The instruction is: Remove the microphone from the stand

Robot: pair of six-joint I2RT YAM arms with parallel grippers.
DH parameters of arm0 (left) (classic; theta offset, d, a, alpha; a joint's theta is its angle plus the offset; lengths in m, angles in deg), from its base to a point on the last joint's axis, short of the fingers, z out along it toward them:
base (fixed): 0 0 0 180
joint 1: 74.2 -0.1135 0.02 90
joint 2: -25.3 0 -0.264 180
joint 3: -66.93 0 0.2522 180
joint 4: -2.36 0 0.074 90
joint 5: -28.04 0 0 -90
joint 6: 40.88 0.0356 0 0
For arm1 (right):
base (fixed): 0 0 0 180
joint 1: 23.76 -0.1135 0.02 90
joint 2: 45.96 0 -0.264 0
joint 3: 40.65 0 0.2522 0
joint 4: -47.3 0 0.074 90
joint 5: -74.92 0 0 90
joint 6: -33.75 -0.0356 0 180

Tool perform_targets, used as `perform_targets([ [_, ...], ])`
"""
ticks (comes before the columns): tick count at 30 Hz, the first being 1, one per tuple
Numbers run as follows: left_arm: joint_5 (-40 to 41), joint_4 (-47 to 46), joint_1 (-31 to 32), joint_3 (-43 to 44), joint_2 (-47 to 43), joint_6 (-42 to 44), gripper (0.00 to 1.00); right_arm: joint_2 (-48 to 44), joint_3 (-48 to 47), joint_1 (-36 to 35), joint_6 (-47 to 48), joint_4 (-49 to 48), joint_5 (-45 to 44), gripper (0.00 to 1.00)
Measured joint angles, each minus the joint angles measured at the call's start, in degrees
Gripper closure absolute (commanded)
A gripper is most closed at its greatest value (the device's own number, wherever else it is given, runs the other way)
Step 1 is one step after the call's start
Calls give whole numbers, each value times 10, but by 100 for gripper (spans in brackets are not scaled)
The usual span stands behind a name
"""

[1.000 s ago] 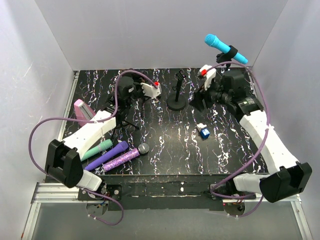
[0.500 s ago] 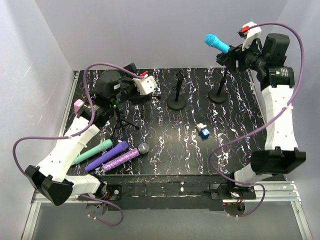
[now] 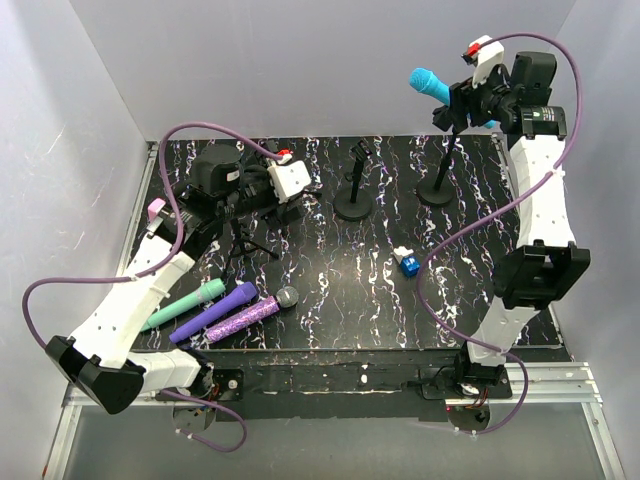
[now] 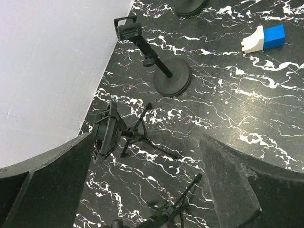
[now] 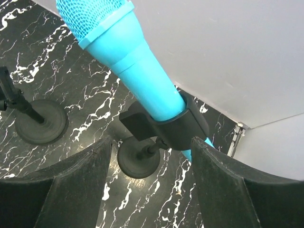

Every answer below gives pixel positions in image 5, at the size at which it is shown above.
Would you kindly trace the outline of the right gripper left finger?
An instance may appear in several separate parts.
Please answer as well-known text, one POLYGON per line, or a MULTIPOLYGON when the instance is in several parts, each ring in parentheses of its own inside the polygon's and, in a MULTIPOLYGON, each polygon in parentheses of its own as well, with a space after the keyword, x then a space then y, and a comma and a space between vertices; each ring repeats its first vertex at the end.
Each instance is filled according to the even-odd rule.
POLYGON ((112 152, 105 137, 23 177, 0 181, 2 228, 94 228, 112 152))

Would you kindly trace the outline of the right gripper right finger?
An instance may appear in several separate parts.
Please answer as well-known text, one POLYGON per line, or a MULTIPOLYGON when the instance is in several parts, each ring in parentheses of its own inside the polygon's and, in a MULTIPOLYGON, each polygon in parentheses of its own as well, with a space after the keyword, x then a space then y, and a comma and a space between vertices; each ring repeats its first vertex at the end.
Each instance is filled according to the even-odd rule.
POLYGON ((191 142, 192 168, 206 228, 302 228, 304 182, 250 167, 191 142))

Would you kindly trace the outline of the round base mic stand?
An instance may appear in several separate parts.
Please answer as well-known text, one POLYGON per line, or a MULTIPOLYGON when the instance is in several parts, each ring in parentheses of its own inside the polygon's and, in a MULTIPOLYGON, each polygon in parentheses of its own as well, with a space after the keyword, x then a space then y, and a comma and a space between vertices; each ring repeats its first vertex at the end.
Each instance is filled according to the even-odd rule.
POLYGON ((32 145, 48 145, 66 132, 69 121, 64 108, 57 102, 40 99, 29 102, 12 82, 7 67, 0 68, 0 110, 19 111, 15 120, 17 135, 32 145))

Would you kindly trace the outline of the cyan microphone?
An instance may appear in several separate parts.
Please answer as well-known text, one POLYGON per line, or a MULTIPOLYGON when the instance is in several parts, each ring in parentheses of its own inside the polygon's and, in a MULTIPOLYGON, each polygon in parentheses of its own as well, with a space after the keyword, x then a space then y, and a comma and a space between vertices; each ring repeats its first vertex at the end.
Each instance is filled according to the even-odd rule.
POLYGON ((170 120, 186 102, 151 51, 129 0, 58 0, 79 46, 120 78, 153 120, 170 120))

